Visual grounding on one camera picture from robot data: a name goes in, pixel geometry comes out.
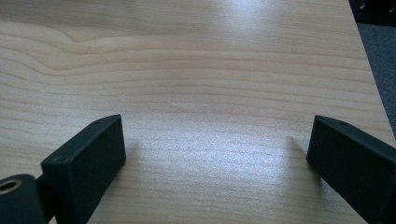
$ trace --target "table surface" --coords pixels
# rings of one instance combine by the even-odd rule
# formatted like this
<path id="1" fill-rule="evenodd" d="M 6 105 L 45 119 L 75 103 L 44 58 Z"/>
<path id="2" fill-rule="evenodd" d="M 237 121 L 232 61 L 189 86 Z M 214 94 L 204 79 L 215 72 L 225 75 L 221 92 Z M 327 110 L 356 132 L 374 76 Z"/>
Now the table surface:
<path id="1" fill-rule="evenodd" d="M 0 85 L 0 178 L 122 115 L 91 223 L 364 223 L 306 164 L 314 116 L 395 143 L 346 0 L 1 1 Z"/>

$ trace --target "wood grain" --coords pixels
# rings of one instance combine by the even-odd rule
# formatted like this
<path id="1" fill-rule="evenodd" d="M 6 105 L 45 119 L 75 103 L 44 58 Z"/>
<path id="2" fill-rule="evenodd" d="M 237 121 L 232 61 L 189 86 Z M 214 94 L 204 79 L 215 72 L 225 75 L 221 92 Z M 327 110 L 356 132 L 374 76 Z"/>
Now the wood grain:
<path id="1" fill-rule="evenodd" d="M 347 1 L 0 3 L 0 178 L 118 113 L 91 223 L 364 223 L 306 164 L 314 116 L 395 143 Z"/>

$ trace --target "gray carpet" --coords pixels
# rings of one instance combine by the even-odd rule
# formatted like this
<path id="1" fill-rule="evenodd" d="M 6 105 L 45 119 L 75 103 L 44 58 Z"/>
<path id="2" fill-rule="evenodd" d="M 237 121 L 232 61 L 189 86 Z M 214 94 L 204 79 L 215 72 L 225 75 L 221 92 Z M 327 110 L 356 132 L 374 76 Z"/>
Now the gray carpet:
<path id="1" fill-rule="evenodd" d="M 390 126 L 396 134 L 396 27 L 358 23 L 358 28 Z"/>

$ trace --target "black object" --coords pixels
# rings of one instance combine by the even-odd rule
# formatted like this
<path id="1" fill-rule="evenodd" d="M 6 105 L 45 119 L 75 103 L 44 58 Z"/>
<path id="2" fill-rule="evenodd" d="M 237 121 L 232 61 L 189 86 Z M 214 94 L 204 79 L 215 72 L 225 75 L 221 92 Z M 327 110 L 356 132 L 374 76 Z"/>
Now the black object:
<path id="1" fill-rule="evenodd" d="M 396 223 L 396 148 L 315 116 L 306 159 L 367 222 Z"/>
<path id="2" fill-rule="evenodd" d="M 99 119 L 44 159 L 37 180 L 0 181 L 0 223 L 87 223 L 124 163 L 121 116 Z"/>
<path id="3" fill-rule="evenodd" d="M 348 0 L 356 22 L 396 26 L 396 0 Z"/>

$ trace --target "floor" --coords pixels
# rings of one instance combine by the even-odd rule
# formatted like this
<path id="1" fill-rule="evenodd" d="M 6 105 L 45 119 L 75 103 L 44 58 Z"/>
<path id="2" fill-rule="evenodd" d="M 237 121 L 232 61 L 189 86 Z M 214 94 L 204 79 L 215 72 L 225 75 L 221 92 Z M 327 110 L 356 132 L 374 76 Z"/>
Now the floor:
<path id="1" fill-rule="evenodd" d="M 396 134 L 396 27 L 358 23 L 382 103 Z"/>

